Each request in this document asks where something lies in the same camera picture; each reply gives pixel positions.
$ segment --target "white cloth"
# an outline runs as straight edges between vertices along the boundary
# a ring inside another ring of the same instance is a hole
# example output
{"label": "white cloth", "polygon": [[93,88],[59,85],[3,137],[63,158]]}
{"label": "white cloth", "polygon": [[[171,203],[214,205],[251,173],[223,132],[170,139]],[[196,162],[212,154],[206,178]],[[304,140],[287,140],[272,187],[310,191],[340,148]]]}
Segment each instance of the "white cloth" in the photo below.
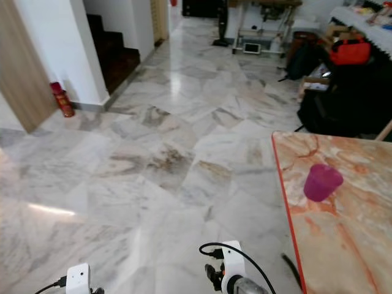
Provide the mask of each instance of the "white cloth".
{"label": "white cloth", "polygon": [[337,18],[347,26],[353,26],[363,32],[366,37],[380,50],[389,55],[392,60],[392,31],[380,26],[369,26],[366,20],[370,16],[355,13],[349,7],[336,7],[331,16]]}

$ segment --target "marble floor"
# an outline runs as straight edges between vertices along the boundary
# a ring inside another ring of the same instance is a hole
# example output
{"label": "marble floor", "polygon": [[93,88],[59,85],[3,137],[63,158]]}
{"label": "marble floor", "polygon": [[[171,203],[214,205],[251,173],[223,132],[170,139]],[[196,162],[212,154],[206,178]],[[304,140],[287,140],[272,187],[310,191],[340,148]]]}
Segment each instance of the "marble floor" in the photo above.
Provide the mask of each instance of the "marble floor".
{"label": "marble floor", "polygon": [[289,228],[270,138],[300,125],[298,85],[277,82],[273,56],[211,47],[216,31],[182,20],[106,113],[1,129],[0,293],[88,262],[106,293],[213,294],[198,247],[231,239],[278,293],[301,293],[280,258]]}

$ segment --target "purple cup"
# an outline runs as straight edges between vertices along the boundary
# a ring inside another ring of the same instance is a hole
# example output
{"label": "purple cup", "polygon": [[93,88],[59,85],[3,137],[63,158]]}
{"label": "purple cup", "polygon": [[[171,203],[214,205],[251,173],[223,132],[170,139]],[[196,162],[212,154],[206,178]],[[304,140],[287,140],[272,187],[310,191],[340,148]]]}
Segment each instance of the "purple cup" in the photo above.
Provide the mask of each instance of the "purple cup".
{"label": "purple cup", "polygon": [[325,164],[315,164],[307,176],[304,193],[310,200],[321,202],[341,184],[343,184],[343,177],[335,168]]}

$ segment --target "fire extinguisher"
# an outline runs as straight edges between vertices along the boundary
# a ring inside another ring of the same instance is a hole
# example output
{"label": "fire extinguisher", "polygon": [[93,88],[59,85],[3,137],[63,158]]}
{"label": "fire extinguisher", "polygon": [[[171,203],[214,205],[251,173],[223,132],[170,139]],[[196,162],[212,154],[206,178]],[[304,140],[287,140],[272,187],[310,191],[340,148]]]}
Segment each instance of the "fire extinguisher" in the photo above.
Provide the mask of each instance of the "fire extinguisher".
{"label": "fire extinguisher", "polygon": [[57,104],[66,118],[75,115],[75,111],[71,106],[71,102],[67,96],[67,91],[63,90],[60,83],[50,83],[51,90],[56,98]]}

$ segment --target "dark stair step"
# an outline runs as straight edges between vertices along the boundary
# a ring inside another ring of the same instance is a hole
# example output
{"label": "dark stair step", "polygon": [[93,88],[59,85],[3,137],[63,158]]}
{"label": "dark stair step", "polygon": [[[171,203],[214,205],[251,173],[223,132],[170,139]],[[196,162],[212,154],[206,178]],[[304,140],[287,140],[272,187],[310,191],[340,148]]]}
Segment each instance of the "dark stair step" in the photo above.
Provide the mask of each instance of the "dark stair step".
{"label": "dark stair step", "polygon": [[103,32],[100,36],[94,38],[94,45],[100,65],[105,67],[113,55],[117,55],[124,49],[123,34],[120,32]]}
{"label": "dark stair step", "polygon": [[139,64],[140,54],[136,49],[123,48],[118,55],[112,56],[110,62],[102,68],[109,94],[113,93]]}
{"label": "dark stair step", "polygon": [[87,14],[88,24],[93,36],[99,36],[104,31],[104,23],[100,15]]}

